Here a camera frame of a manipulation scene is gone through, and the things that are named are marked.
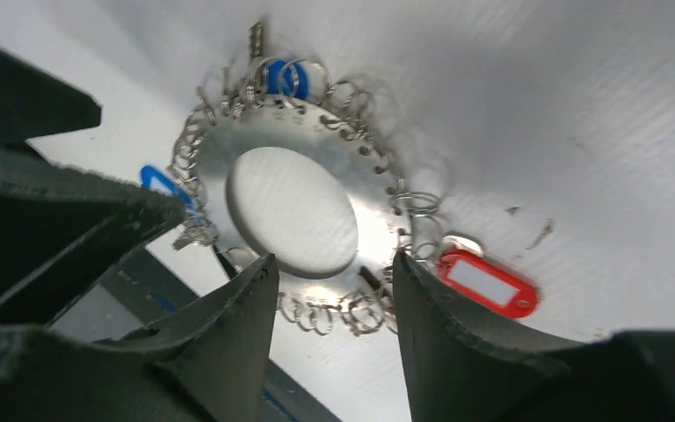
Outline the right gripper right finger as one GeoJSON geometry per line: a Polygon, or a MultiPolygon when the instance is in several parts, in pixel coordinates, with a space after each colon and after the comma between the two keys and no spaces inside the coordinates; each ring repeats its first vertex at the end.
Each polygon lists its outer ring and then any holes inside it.
{"type": "Polygon", "coordinates": [[[393,284],[415,421],[675,421],[675,331],[560,338],[456,294],[401,252],[393,284]]]}

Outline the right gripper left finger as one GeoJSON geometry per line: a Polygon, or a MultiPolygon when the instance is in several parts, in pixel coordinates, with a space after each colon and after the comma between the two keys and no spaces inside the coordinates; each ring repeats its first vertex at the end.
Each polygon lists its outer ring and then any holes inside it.
{"type": "Polygon", "coordinates": [[[119,340],[0,326],[0,421],[253,421],[278,291],[267,255],[119,340]]]}

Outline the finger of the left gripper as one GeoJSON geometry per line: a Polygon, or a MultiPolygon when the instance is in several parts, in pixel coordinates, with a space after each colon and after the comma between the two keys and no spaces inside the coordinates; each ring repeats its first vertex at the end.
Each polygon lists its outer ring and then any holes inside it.
{"type": "Polygon", "coordinates": [[[0,148],[0,324],[52,321],[184,216],[170,195],[0,148]]]}
{"type": "Polygon", "coordinates": [[[93,128],[101,120],[91,95],[0,49],[0,145],[93,128]]]}

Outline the red tag key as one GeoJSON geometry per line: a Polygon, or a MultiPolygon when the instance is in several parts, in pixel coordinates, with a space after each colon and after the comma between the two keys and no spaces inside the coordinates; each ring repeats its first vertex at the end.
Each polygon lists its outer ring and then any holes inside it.
{"type": "Polygon", "coordinates": [[[502,317],[529,317],[540,307],[533,281],[487,257],[481,243],[462,234],[441,238],[435,270],[452,290],[502,317]]]}

